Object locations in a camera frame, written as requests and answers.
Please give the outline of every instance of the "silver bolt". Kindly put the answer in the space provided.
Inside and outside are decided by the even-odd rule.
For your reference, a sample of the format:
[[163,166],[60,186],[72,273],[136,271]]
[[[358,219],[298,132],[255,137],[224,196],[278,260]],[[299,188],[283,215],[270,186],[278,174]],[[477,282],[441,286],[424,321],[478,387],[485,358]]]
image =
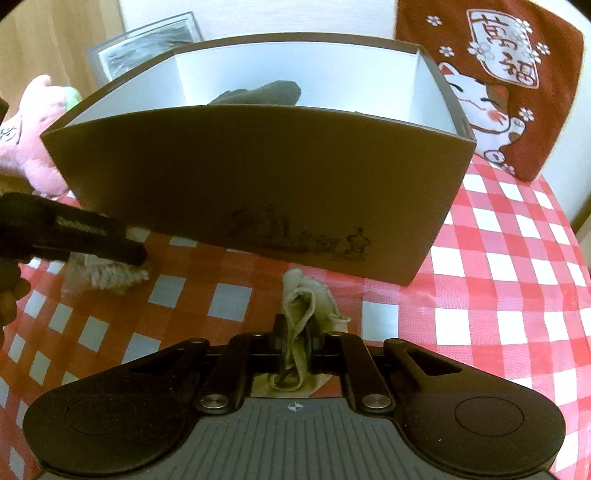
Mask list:
[[362,402],[367,408],[371,408],[372,410],[382,410],[383,408],[389,407],[392,400],[386,395],[374,393],[364,396]]
[[208,410],[218,410],[224,408],[228,404],[228,399],[224,395],[213,393],[205,395],[199,400],[199,404]]

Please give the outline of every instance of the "plush toy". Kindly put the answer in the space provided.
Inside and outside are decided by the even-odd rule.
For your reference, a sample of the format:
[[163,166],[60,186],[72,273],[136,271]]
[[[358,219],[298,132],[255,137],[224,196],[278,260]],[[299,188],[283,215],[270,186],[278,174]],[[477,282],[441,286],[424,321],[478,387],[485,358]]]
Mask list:
[[31,186],[52,196],[67,191],[39,135],[82,100],[78,90],[35,78],[22,94],[19,110],[0,125],[0,174],[26,178]]

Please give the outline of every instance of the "framed picture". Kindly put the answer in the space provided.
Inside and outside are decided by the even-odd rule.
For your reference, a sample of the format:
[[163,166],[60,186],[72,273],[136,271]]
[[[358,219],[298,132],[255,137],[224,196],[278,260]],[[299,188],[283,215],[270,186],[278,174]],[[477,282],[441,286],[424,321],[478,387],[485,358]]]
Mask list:
[[172,48],[203,41],[192,12],[119,35],[88,51],[100,86]]

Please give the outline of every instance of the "brown box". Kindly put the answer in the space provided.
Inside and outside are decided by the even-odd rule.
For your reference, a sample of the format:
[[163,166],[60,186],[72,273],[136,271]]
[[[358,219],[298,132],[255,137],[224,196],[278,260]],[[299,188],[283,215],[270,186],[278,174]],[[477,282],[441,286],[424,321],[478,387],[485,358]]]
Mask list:
[[[296,106],[207,105],[275,80]],[[82,206],[131,225],[408,285],[475,139],[413,44],[269,34],[198,43],[106,85],[43,141]]]

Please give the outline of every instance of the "lucky cat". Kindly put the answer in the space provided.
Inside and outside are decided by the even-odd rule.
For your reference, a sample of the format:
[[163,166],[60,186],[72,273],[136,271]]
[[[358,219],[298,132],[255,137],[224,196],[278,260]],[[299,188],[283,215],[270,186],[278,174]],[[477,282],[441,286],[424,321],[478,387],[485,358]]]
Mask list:
[[462,75],[446,62],[439,64],[439,70],[460,100],[472,126],[477,140],[476,154],[493,163],[504,163],[501,148],[514,143],[525,131],[522,120],[508,115],[509,90]]

